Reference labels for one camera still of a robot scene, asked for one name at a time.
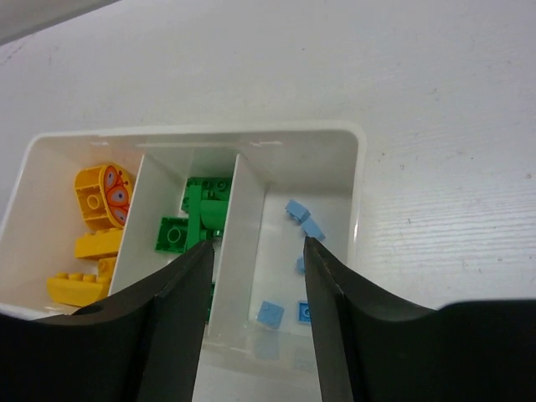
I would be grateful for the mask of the light blue lego brick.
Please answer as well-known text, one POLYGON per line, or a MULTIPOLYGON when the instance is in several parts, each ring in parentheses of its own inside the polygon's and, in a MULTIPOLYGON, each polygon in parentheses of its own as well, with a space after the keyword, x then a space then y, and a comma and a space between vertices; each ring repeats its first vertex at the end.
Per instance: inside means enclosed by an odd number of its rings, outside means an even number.
POLYGON ((305 261, 304 261, 304 256, 300 256, 297 260, 296 260, 296 270, 298 271, 299 274, 301 275, 304 275, 305 274, 305 261))
POLYGON ((277 330, 284 315, 285 309, 269 301, 263 301, 260 305, 256 321, 265 327, 277 330))
POLYGON ((297 321, 302 325, 311 324, 311 315, 309 311, 309 304, 307 301, 297 302, 297 321))
POLYGON ((294 199, 290 199, 285 207, 286 213, 299 224, 310 218, 310 211, 294 199))
POLYGON ((311 216, 301 223, 301 229, 306 236, 317 239, 318 241, 324 241, 326 238, 317 222, 311 216))

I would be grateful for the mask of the green yellow lego stack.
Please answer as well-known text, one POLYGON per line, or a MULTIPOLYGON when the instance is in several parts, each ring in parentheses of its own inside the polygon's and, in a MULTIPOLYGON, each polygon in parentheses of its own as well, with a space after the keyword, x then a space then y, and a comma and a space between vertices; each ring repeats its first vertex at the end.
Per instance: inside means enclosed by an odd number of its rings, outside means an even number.
POLYGON ((94 274, 60 272, 47 279, 50 298, 57 303, 85 307, 108 296, 111 278, 94 274))

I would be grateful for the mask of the small green lego brick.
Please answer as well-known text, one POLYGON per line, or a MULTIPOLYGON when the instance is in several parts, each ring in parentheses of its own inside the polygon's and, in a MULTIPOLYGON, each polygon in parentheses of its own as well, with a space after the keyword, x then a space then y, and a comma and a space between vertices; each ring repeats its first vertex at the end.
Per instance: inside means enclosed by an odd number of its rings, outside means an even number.
POLYGON ((160 222, 155 251, 182 254, 186 250, 187 238, 187 218, 164 216, 160 222))

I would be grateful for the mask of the yellow curved lego brick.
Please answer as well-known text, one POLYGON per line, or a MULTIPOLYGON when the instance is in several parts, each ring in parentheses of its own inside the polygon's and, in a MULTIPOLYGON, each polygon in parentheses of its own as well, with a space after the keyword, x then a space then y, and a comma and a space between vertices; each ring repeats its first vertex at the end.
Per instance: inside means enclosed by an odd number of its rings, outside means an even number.
POLYGON ((133 180, 129 172, 107 163, 88 167, 75 177, 75 196, 90 230, 123 229, 131 205, 133 180))

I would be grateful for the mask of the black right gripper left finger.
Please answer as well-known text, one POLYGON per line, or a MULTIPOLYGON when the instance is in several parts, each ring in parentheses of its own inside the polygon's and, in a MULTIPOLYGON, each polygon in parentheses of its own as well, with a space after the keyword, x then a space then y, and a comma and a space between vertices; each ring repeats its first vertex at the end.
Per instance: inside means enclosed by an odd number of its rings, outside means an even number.
POLYGON ((73 314, 2 315, 2 400, 190 401, 213 268, 203 241, 73 314))

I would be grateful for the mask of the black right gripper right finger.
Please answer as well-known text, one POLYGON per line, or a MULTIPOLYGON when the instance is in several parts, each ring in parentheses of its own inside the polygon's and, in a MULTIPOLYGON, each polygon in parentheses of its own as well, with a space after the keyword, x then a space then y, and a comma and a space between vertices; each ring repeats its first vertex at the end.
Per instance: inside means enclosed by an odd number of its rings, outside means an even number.
POLYGON ((535 303, 462 301, 434 310, 304 244, 325 401, 532 401, 535 303))

